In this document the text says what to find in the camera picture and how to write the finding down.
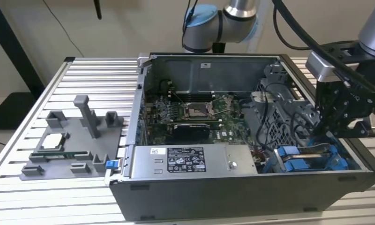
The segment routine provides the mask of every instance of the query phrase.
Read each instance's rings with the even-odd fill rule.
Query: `black pole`
[[[12,61],[12,64],[37,99],[44,90],[44,85],[20,45],[17,37],[10,29],[4,14],[0,10],[0,45]]]
[[[212,43],[212,53],[225,53],[225,43]]]

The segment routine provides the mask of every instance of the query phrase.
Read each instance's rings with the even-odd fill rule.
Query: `screw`
[[[237,167],[237,164],[235,162],[229,162],[229,169],[233,170]]]

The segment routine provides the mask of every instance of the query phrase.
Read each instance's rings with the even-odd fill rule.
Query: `silver metal bracket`
[[[359,64],[351,63],[345,65],[352,70],[356,70]],[[315,52],[309,53],[305,67],[319,82],[340,81],[339,77],[333,73],[335,67]]]

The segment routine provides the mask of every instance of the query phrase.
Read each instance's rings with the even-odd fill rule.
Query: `motherboard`
[[[251,130],[233,94],[176,94],[146,96],[148,145],[247,144],[253,147]]]

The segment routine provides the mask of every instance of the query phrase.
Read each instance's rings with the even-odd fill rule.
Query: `sticker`
[[[203,148],[168,148],[167,152],[169,173],[205,172]]]
[[[167,149],[165,148],[150,148],[150,155],[164,155]]]
[[[211,63],[201,63],[200,68],[211,68]]]

